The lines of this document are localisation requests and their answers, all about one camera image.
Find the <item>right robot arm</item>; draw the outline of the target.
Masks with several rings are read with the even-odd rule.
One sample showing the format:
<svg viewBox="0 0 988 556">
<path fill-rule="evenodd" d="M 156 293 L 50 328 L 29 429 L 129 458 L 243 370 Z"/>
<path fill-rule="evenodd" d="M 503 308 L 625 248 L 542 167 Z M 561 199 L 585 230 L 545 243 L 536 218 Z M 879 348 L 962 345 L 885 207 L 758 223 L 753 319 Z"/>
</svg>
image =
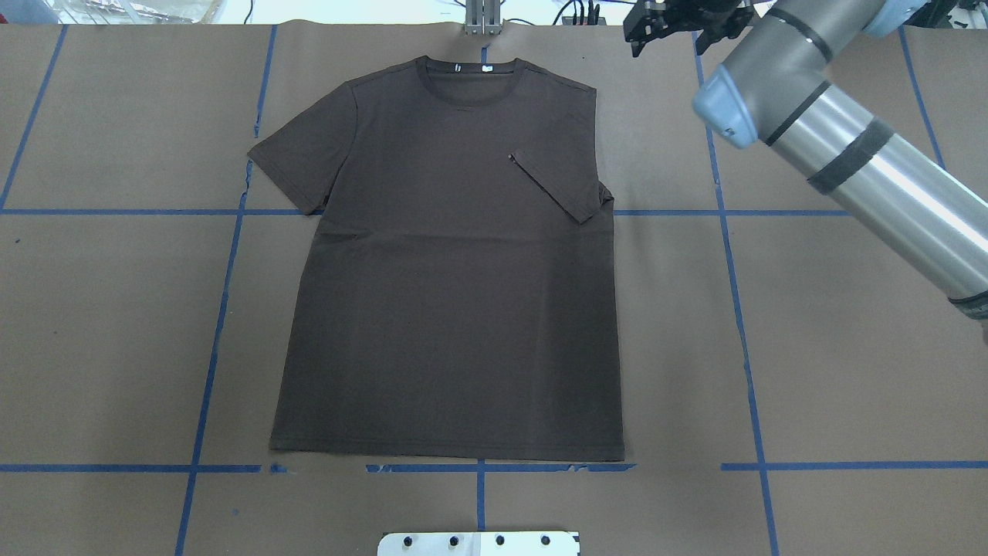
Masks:
<svg viewBox="0 0 988 556">
<path fill-rule="evenodd" d="M 692 108 L 738 149 L 763 142 L 820 194 L 867 226 L 946 295 L 986 319 L 984 199 L 833 84 L 826 66 L 855 36 L 885 36 L 922 1 L 636 1 L 622 22 L 647 43 L 696 32 L 695 53 L 738 45 L 703 81 Z"/>
</svg>

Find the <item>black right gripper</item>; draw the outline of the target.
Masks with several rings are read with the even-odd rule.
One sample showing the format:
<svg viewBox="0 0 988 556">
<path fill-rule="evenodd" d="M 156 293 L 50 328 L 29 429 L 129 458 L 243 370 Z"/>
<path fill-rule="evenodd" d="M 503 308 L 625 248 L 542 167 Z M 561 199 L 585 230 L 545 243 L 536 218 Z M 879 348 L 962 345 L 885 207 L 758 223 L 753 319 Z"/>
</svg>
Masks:
<svg viewBox="0 0 988 556">
<path fill-rule="evenodd" d="M 737 39 L 752 22 L 751 1 L 635 1 L 624 18 L 624 41 L 632 56 L 656 39 L 697 32 L 695 53 L 703 54 L 723 39 Z"/>
</svg>

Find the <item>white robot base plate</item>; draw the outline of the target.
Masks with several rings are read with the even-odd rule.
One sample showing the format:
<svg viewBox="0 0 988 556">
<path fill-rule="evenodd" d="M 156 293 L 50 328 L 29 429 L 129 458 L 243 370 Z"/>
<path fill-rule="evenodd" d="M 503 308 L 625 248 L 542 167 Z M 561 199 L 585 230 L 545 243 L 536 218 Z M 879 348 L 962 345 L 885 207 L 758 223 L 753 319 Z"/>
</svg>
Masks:
<svg viewBox="0 0 988 556">
<path fill-rule="evenodd" d="M 581 555 L 569 531 L 444 531 L 386 534 L 377 555 Z"/>
</svg>

